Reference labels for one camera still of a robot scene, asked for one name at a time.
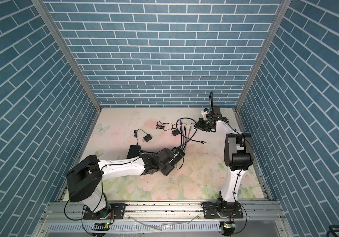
floral tablecloth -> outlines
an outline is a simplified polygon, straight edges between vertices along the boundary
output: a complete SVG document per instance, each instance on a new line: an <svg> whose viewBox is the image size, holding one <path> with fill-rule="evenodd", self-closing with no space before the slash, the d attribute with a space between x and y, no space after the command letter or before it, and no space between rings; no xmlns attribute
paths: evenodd
<svg viewBox="0 0 339 237"><path fill-rule="evenodd" d="M232 126L238 127L233 110L222 108L223 116ZM136 144L134 130L142 129L152 135L144 142L143 132L138 132L139 145L143 150L157 152L164 147L180 144L180 136L174 137L170 130L157 130L157 121L176 123L178 118L190 117L198 120L199 108L147 108L147 109L103 109L96 127L86 146L82 159L96 154L99 159L125 159L130 145ZM187 126L193 130L193 124ZM195 140L206 144L189 142L186 147L184 165L174 169L168 176L161 172L153 175L123 176L103 181L103 190L109 200L185 200L215 199L225 183L227 167L223 161L225 135L198 131ZM243 175L238 198L264 198L253 167Z"/></svg>

brick wall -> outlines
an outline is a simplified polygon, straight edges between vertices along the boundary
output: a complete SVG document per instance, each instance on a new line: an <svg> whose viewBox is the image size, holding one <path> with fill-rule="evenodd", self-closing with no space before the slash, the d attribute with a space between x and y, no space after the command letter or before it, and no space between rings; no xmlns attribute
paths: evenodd
<svg viewBox="0 0 339 237"><path fill-rule="evenodd" d="M234 106L280 0L46 0L103 107Z"/></svg>
<svg viewBox="0 0 339 237"><path fill-rule="evenodd" d="M242 115L295 236L339 225L339 0L293 0Z"/></svg>
<svg viewBox="0 0 339 237"><path fill-rule="evenodd" d="M0 1L0 236L33 233L95 113L30 0Z"/></svg>

black mounting plate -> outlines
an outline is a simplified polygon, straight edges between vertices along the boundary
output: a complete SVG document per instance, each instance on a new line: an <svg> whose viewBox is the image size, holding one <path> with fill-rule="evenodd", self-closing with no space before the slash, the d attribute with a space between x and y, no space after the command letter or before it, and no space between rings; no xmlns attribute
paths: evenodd
<svg viewBox="0 0 339 237"><path fill-rule="evenodd" d="M109 203L111 208L104 208L96 213L92 213L90 210L84 213L84 220L100 220L109 215L111 210L114 211L114 219L121 220L125 215L125 203Z"/></svg>
<svg viewBox="0 0 339 237"><path fill-rule="evenodd" d="M201 204L202 208L204 209L204 218L205 219L219 219L225 218L225 216L230 217L230 214L233 214L234 219L241 219L243 218L242 207L238 204L238 208L236 211L234 209L226 209L223 210L222 214L219 214L217 211L217 203L216 202L203 202Z"/></svg>

floral table surface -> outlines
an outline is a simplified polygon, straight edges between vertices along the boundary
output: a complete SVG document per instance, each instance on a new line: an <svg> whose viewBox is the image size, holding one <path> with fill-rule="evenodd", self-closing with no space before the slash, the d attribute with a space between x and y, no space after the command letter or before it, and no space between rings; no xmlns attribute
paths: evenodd
<svg viewBox="0 0 339 237"><path fill-rule="evenodd" d="M230 124L238 128L233 110L221 108ZM130 145L136 144L134 130L142 129L152 135L152 140L144 142L143 132L138 132L138 142L142 150L157 152L165 147L173 148L180 144L180 136L174 137L170 130L157 130L157 121L176 123L178 118L190 117L198 120L200 108L118 108L103 109L91 134L82 159L96 154L99 159L125 159ZM191 120L188 131L193 133ZM185 200L215 199L225 183L227 167L223 152L225 135L218 132L197 131L195 140L206 144L189 142L185 150L184 165L174 169L168 176L161 172L153 175L123 176L102 182L109 200ZM264 198L253 167L243 175L238 198Z"/></svg>

brick wallpaper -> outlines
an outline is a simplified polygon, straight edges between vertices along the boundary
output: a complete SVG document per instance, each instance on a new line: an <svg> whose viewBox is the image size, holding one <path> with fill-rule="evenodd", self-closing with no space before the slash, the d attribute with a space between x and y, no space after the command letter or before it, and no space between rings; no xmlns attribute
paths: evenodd
<svg viewBox="0 0 339 237"><path fill-rule="evenodd" d="M0 237L33 233L95 115L30 0L0 1Z"/></svg>
<svg viewBox="0 0 339 237"><path fill-rule="evenodd" d="M339 0L293 0L242 107L295 236L339 225Z"/></svg>
<svg viewBox="0 0 339 237"><path fill-rule="evenodd" d="M281 0L46 0L103 107L234 106Z"/></svg>

